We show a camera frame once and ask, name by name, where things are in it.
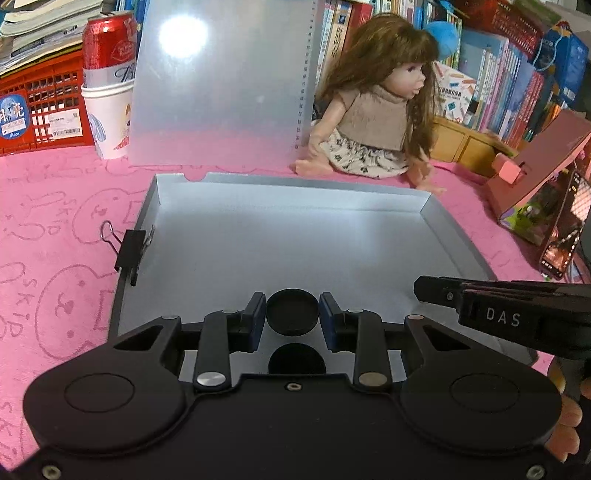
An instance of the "brown hair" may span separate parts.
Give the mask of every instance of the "brown hair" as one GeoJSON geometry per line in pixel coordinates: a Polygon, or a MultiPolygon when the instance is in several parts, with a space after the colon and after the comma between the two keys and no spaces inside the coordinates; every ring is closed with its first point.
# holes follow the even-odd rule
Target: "brown hair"
{"type": "Polygon", "coordinates": [[[439,47],[431,34],[415,29],[398,15],[377,15],[355,31],[351,45],[329,73],[320,97],[332,100],[339,90],[366,92],[403,64],[423,63],[425,84],[407,103],[404,151],[419,157],[422,148],[429,156],[437,89],[433,61],[438,56],[439,47]]]}

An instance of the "aluminum tray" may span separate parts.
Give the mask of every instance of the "aluminum tray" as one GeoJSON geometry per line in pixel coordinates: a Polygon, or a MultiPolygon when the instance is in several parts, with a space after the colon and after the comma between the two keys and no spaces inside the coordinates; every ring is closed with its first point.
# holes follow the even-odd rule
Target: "aluminum tray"
{"type": "MultiPolygon", "coordinates": [[[[301,288],[317,298],[331,292],[343,309],[363,308],[386,322],[426,315],[523,363],[535,352],[457,323],[452,309],[422,304],[413,295],[420,275],[490,280],[493,273],[439,201],[395,187],[238,174],[188,181],[161,174],[147,193],[137,229],[152,243],[137,285],[120,276],[109,336],[150,320],[179,315],[201,322],[222,309],[242,310],[252,294],[269,298],[301,288]]],[[[353,354],[327,350],[320,323],[306,335],[285,337],[265,325],[255,353],[230,356],[232,380],[266,373],[271,354],[306,343],[327,372],[352,375],[353,354]]],[[[191,378],[196,352],[187,352],[181,379],[191,378]]],[[[405,378],[400,352],[391,351],[392,377],[405,378]]]]}

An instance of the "table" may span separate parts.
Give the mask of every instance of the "table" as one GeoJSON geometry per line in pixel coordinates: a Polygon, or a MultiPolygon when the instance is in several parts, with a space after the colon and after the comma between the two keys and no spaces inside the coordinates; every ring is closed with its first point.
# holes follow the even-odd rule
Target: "table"
{"type": "MultiPolygon", "coordinates": [[[[541,280],[536,248],[500,228],[483,197],[483,178],[457,164],[435,162],[434,181],[447,188],[443,206],[455,217],[500,280],[541,280]]],[[[11,469],[37,446],[22,416],[27,385],[44,371],[105,340],[117,274],[109,245],[98,238],[110,219],[133,228],[154,174],[200,180],[208,166],[134,167],[126,157],[101,160],[93,147],[0,158],[0,462],[11,469]],[[51,289],[61,289],[49,295],[51,289]],[[50,304],[46,299],[58,298],[50,304]],[[57,311],[77,328],[42,328],[57,311]]],[[[242,171],[293,175],[284,171],[242,171]]],[[[403,179],[331,180],[407,186],[403,179]]],[[[545,372],[551,357],[534,368],[545,372]]]]}

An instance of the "blue ball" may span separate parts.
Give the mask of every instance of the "blue ball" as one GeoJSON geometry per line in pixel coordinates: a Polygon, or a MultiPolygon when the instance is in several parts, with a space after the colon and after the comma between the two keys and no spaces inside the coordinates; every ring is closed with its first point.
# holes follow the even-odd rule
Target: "blue ball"
{"type": "Polygon", "coordinates": [[[451,57],[457,51],[460,36],[457,34],[456,27],[451,23],[443,21],[432,22],[425,27],[425,30],[437,40],[440,61],[451,57]]]}

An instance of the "red plastic crate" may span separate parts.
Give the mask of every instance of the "red plastic crate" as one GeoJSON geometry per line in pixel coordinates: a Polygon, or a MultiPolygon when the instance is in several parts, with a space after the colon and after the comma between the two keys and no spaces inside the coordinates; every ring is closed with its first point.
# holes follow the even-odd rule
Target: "red plastic crate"
{"type": "Polygon", "coordinates": [[[506,0],[456,0],[454,5],[470,17],[465,26],[507,37],[530,61],[538,53],[542,32],[506,0]]]}
{"type": "MultiPolygon", "coordinates": [[[[0,135],[0,155],[45,148],[93,145],[92,132],[81,94],[82,81],[81,50],[46,60],[1,79],[0,108],[6,95],[21,95],[27,103],[26,110],[30,114],[30,124],[25,133],[20,134],[18,138],[7,139],[0,135]],[[78,115],[82,135],[55,139],[48,116],[52,113],[67,111],[71,111],[69,115],[74,118],[78,115]]],[[[12,104],[12,108],[14,110],[19,107],[12,104]]],[[[61,135],[77,133],[76,129],[72,129],[72,132],[61,131],[61,135]]]]}

